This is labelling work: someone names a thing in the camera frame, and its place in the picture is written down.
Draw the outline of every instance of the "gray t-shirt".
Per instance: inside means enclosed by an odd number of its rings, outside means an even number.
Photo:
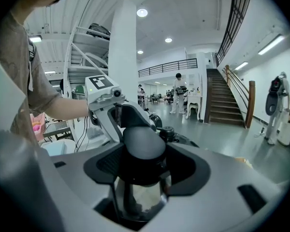
[[[0,26],[0,63],[9,77],[26,95],[12,123],[11,132],[38,145],[32,128],[30,110],[35,116],[41,114],[61,95],[48,82],[37,50],[31,61],[33,91],[28,90],[28,36],[24,27],[16,22],[11,13],[7,14]]]

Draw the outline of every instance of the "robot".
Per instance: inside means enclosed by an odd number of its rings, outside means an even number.
[[[50,157],[0,131],[0,188],[41,231],[252,231],[280,201],[247,165],[172,127],[156,133],[108,76],[87,77],[85,96],[109,138],[99,148]]]
[[[264,138],[270,145],[275,145],[277,142],[277,130],[281,122],[283,101],[286,96],[289,96],[289,83],[286,73],[282,72],[271,82],[265,104],[265,111],[270,116],[270,122]]]

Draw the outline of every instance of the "ceiling light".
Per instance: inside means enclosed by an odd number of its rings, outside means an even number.
[[[272,42],[270,42],[265,48],[263,48],[260,52],[258,52],[259,55],[263,55],[270,49],[272,49],[275,45],[277,45],[279,42],[281,42],[285,37],[282,35],[279,35],[276,37]]]
[[[247,64],[248,64],[248,62],[244,62],[240,66],[236,67],[235,70],[237,71],[237,70],[239,70],[240,68],[244,67]]]
[[[41,42],[41,41],[42,41],[42,37],[41,37],[41,35],[30,36],[29,39],[30,39],[31,42],[33,42],[33,43],[37,43],[37,42]]]
[[[148,12],[146,9],[139,9],[136,14],[139,16],[139,17],[145,17],[147,16]]]

